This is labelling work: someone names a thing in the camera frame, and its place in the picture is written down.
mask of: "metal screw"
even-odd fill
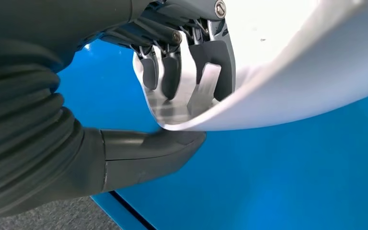
[[[226,6],[225,3],[222,0],[218,0],[217,3],[215,3],[215,14],[219,18],[224,18],[226,15]]]
[[[174,42],[176,42],[177,44],[180,44],[181,43],[181,41],[182,41],[182,38],[181,38],[181,34],[180,34],[180,32],[178,32],[178,31],[174,31],[173,33],[172,33],[173,35],[172,35],[172,39],[173,39],[173,41]]]

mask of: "blue surface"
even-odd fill
[[[157,129],[131,55],[95,42],[61,73],[84,125]],[[210,132],[179,172],[118,193],[159,230],[368,230],[368,98],[290,124]]]

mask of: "gray robotic arm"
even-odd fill
[[[0,1],[0,216],[180,169],[204,142],[204,132],[82,127],[62,106],[56,73],[99,38],[137,52],[145,85],[155,89],[158,46],[166,68],[162,91],[172,99],[183,31],[198,70],[207,62],[222,66],[215,90],[221,100],[233,90],[235,70],[224,16],[220,0]]]

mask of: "black seam line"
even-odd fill
[[[124,200],[117,192],[111,191],[109,194],[115,198],[126,210],[132,214],[147,230],[157,230],[142,215],[140,215],[127,201]]]
[[[102,189],[101,191],[105,190],[105,185],[106,185],[106,177],[108,174],[108,165],[106,163],[106,148],[105,148],[105,138],[104,138],[104,133],[102,132],[102,130],[99,130],[99,133],[101,134],[101,138],[102,138],[102,146],[103,146],[103,158],[105,159],[105,167],[104,167],[104,173],[103,173],[103,182],[102,182]]]
[[[191,142],[190,144],[187,145],[187,147],[190,147],[194,144],[195,141]],[[170,156],[170,155],[173,155],[173,154],[176,154],[186,148],[183,148],[183,149],[180,149],[178,151],[175,151],[175,152],[172,152],[172,153],[169,153],[169,154],[166,154],[166,155],[161,155],[161,156],[156,156],[156,157],[143,157],[143,158],[126,158],[126,159],[115,159],[115,160],[106,160],[106,161],[131,161],[131,160],[142,160],[142,159],[153,159],[153,158],[159,158],[159,157],[166,157],[166,156]]]

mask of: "black gripper pad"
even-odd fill
[[[143,65],[143,84],[146,88],[155,90],[159,81],[157,62],[150,58],[141,59],[140,62]]]
[[[163,58],[164,76],[161,80],[161,92],[168,100],[172,100],[180,84],[181,77],[181,58],[165,57]]]
[[[232,74],[232,65],[228,47],[224,41],[210,41],[199,45],[189,46],[190,53],[194,59],[197,74],[196,82],[199,84],[202,71],[206,63],[221,66],[221,73],[215,88],[214,97],[222,101],[231,93],[235,83],[235,76]]]
[[[102,131],[104,191],[139,184],[182,168],[206,139],[205,132],[160,130],[154,134]]]

